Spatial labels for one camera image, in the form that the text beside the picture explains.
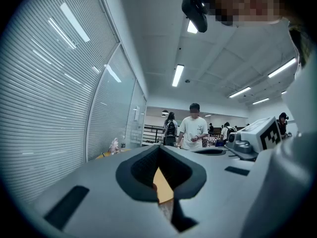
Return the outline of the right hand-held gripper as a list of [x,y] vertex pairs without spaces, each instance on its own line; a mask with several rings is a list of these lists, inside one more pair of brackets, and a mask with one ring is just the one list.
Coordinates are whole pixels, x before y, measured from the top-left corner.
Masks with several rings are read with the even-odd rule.
[[[231,132],[224,147],[241,160],[254,161],[260,152],[273,149],[281,141],[278,123],[275,117],[270,117],[259,119],[237,132]],[[204,156],[226,154],[224,148],[202,148],[194,152]]]

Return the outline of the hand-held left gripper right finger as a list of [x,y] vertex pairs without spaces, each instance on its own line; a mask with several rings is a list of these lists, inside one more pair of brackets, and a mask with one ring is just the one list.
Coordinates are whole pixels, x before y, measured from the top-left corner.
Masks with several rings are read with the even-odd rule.
[[207,181],[195,197],[179,201],[185,217],[197,224],[159,238],[242,238],[246,218],[267,173],[270,151],[262,151],[250,162],[230,157],[229,153],[207,156],[169,149],[204,167]]

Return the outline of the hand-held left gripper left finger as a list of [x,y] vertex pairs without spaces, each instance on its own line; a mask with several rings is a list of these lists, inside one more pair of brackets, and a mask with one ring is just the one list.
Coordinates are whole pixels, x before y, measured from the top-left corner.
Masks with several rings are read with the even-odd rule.
[[173,238],[178,231],[159,209],[158,203],[141,202],[127,195],[116,181],[123,161],[156,146],[89,161],[47,188],[33,203],[43,217],[76,186],[88,193],[61,231],[76,238]]

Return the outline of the checkered tablecloth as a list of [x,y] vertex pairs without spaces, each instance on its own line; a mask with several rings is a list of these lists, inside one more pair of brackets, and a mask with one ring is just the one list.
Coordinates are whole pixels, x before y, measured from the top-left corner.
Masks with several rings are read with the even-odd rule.
[[217,144],[219,138],[213,136],[206,136],[202,139],[202,147],[211,147]]

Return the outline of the black metal railing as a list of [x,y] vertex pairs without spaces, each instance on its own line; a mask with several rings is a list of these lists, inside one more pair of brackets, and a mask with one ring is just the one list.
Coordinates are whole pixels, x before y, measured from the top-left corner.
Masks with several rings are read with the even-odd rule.
[[163,127],[156,125],[144,125],[142,144],[148,145],[152,143],[163,143]]

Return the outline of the glass partition with blinds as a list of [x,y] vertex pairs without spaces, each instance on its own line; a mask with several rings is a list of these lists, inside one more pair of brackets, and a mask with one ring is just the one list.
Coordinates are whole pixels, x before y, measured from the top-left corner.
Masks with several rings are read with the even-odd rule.
[[0,34],[0,179],[30,205],[114,138],[140,145],[147,96],[122,0],[23,0]]

